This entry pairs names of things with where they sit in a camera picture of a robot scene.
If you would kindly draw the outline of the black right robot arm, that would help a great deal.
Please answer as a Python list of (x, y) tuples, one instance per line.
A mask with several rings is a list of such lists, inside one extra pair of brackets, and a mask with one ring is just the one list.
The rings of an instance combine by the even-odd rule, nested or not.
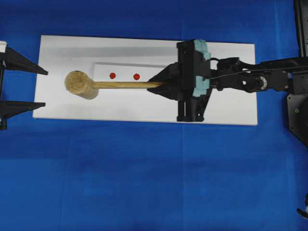
[(254, 93), (273, 89), (292, 94), (307, 93), (308, 86), (292, 73), (308, 73), (307, 57), (248, 64), (238, 57), (213, 58), (207, 43), (195, 39), (177, 43), (178, 60), (149, 82), (160, 86), (148, 91), (178, 102), (178, 122), (203, 122), (213, 89)]

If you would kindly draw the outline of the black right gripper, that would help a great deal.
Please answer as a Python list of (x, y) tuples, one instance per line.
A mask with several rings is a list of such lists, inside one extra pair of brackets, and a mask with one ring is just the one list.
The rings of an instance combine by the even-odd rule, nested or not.
[(161, 85), (148, 88), (147, 91), (164, 98), (178, 101), (178, 122), (203, 122), (204, 113), (208, 104), (212, 89), (207, 95), (193, 97), (195, 87), (194, 80), (194, 40), (177, 43), (178, 62), (168, 65), (157, 75), (149, 79), (149, 82), (166, 82), (177, 78), (179, 75), (179, 86), (181, 96), (178, 96), (178, 88), (171, 85)]

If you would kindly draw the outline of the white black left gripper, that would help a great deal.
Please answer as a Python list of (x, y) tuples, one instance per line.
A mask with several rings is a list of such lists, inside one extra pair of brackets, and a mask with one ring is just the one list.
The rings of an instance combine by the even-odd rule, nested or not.
[(24, 71), (41, 75), (48, 75), (48, 71), (36, 63), (7, 47), (6, 41), (0, 42), (0, 129), (7, 129), (7, 119), (44, 107), (45, 103), (21, 102), (21, 101), (3, 101), (2, 89), (4, 82), (4, 70)]

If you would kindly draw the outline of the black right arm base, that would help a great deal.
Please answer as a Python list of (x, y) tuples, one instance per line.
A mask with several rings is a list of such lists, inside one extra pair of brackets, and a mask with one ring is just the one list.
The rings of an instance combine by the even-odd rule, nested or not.
[(301, 68), (293, 72), (287, 96), (289, 130), (308, 145), (308, 2), (294, 1), (295, 24)]

